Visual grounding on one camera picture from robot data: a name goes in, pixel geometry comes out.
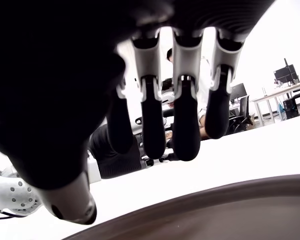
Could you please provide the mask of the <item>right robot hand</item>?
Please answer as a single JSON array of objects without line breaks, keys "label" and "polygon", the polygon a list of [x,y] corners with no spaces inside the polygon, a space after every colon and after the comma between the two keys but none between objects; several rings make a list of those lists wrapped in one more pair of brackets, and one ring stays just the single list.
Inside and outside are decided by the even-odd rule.
[{"label": "right robot hand", "polygon": [[270,0],[0,0],[0,152],[18,173],[0,173],[0,213],[25,217],[44,205],[60,220],[92,224],[88,142],[107,121],[113,150],[134,135],[124,94],[126,64],[117,46],[134,48],[143,149],[165,152],[160,30],[173,35],[172,146],[181,161],[200,150],[197,119],[201,47],[216,36],[206,132],[219,139],[229,124],[230,83],[247,36]]}]

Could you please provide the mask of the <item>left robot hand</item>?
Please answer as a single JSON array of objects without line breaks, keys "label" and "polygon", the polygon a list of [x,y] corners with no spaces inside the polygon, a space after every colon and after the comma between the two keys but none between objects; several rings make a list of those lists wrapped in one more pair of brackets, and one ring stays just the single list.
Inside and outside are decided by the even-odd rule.
[{"label": "left robot hand", "polygon": [[168,161],[179,160],[173,152],[165,152],[159,159],[148,157],[144,151],[141,133],[133,136],[132,146],[128,152],[124,154],[117,153],[110,144],[106,124],[98,127],[92,133],[89,139],[88,151],[96,160],[102,179],[117,178]]}]

